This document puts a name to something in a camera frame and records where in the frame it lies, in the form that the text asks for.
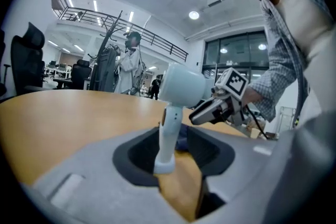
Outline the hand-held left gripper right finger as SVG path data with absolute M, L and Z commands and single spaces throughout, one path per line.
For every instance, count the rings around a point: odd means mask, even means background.
M 192 127 L 202 220 L 331 220 L 336 216 L 336 111 L 252 140 Z

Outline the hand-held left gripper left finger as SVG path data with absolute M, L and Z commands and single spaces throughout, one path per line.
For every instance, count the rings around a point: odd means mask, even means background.
M 40 176 L 30 196 L 54 224 L 187 224 L 153 175 L 158 129 L 90 143 Z

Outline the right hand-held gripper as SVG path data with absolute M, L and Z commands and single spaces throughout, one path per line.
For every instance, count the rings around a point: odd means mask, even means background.
M 242 99 L 248 80 L 234 68 L 226 69 L 212 88 L 212 97 L 198 105 L 189 115 L 193 125 L 216 124 L 230 121 L 241 125 L 246 117 L 243 113 Z

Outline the person's right forearm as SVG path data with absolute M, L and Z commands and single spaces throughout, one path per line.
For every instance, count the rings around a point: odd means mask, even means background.
M 303 106 L 304 83 L 301 59 L 297 50 L 283 35 L 276 36 L 269 44 L 269 69 L 251 82 L 245 90 L 242 104 L 253 103 L 262 116 L 271 122 L 276 116 L 276 105 L 284 91 L 295 81 L 298 82 L 296 103 L 297 118 Z

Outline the black balcony railing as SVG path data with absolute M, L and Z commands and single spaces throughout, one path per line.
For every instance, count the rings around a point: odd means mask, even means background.
M 59 20 L 68 20 L 91 25 L 96 28 L 100 27 L 105 29 L 106 32 L 112 29 L 113 33 L 119 36 L 125 37 L 128 33 L 137 31 L 141 34 L 144 43 L 160 49 L 160 52 L 182 60 L 183 62 L 187 60 L 188 52 L 160 35 L 122 19 L 122 12 L 120 12 L 118 16 L 112 16 L 91 9 L 71 7 L 69 0 L 51 0 L 51 9 Z

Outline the black office chair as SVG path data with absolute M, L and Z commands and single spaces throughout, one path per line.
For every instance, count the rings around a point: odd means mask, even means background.
M 43 46 L 45 36 L 28 23 L 23 36 L 14 36 L 11 44 L 12 73 L 17 95 L 39 91 L 43 86 Z
M 89 61 L 78 60 L 77 63 L 72 67 L 70 79 L 54 79 L 54 82 L 58 83 L 55 90 L 82 90 L 84 87 L 84 81 L 89 78 L 91 71 L 92 69 L 90 67 Z

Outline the grey hanging coat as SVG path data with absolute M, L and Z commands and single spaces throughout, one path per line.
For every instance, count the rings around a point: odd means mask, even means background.
M 93 67 L 90 80 L 90 90 L 114 92 L 114 71 L 116 68 L 116 51 L 106 48 Z

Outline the person's torso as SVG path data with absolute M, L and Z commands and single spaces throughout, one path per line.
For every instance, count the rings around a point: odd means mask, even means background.
M 303 106 L 296 118 L 300 124 L 317 116 L 321 112 L 317 97 L 304 72 L 313 58 L 330 41 L 334 29 L 334 18 L 325 0 L 280 0 L 274 5 L 269 0 L 260 0 L 261 13 L 269 44 L 278 35 L 283 35 L 297 50 L 301 59 L 304 83 Z

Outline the dark framed glass wall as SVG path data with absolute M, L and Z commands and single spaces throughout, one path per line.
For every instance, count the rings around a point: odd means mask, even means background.
M 269 69 L 268 42 L 264 31 L 243 33 L 205 43 L 202 74 L 217 80 L 233 67 L 252 82 Z

